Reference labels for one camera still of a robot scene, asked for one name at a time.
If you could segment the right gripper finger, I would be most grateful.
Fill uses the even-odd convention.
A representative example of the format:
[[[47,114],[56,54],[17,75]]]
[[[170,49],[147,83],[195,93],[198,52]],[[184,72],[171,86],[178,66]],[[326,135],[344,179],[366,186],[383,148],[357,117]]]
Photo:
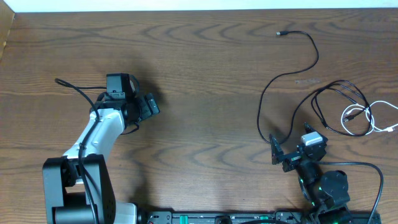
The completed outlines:
[[[304,125],[304,129],[305,129],[306,134],[316,131],[316,130],[315,130],[311,125],[309,125],[308,123],[304,123],[303,125]],[[326,142],[326,137],[325,137],[324,135],[322,135],[321,133],[319,133],[319,134],[323,137],[323,142]]]
[[[269,138],[271,144],[272,164],[276,165],[282,162],[284,153],[276,138],[271,134],[269,135]]]

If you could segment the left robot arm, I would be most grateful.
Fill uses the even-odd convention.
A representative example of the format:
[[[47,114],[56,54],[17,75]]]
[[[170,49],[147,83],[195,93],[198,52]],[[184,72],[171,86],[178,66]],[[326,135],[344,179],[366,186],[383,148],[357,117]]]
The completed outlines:
[[[89,122],[76,143],[43,164],[47,223],[147,223],[143,209],[116,200],[106,161],[118,137],[159,114],[154,96],[140,92],[135,76],[112,73],[89,104]]]

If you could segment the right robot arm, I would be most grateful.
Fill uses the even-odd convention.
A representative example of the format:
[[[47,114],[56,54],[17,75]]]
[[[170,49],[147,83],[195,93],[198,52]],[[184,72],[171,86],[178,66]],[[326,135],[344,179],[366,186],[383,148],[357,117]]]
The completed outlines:
[[[294,152],[285,154],[270,135],[272,164],[282,164],[284,172],[295,170],[304,197],[313,208],[301,217],[302,223],[353,223],[346,204],[350,201],[348,178],[341,170],[324,172],[319,162],[326,155],[328,139],[304,124],[305,132]]]

